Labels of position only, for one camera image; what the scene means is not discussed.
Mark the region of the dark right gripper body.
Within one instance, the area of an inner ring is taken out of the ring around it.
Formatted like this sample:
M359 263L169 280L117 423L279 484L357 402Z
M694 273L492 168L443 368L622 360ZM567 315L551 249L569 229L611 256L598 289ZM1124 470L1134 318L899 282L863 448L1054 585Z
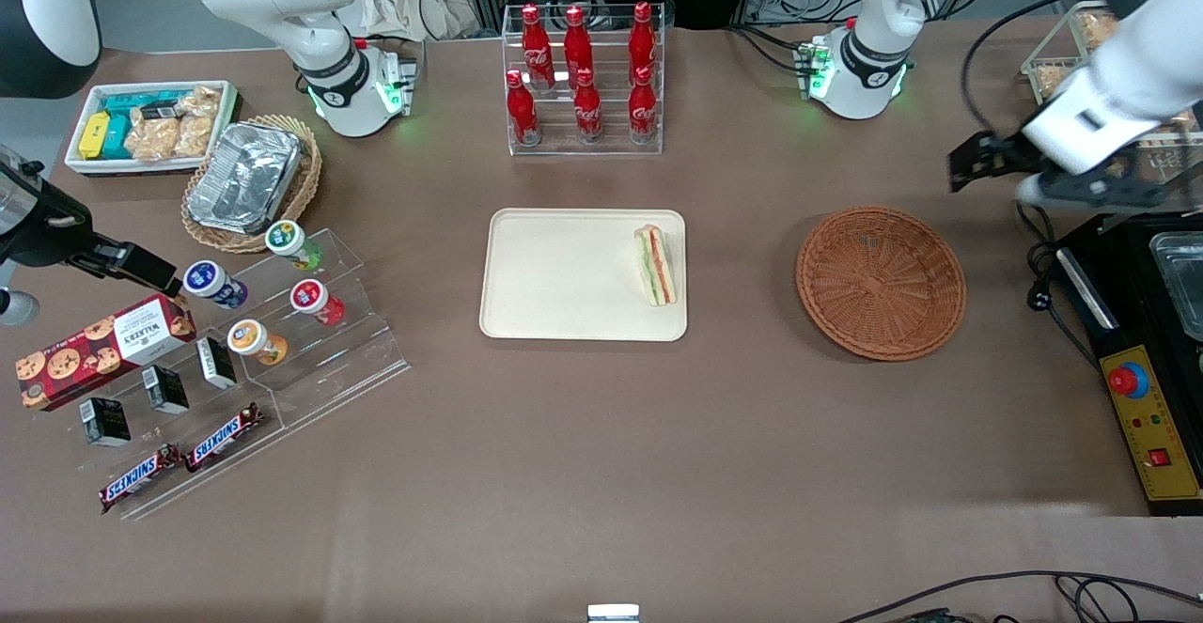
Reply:
M43 164L1 148L1 259L42 268L96 266L91 212L41 176Z

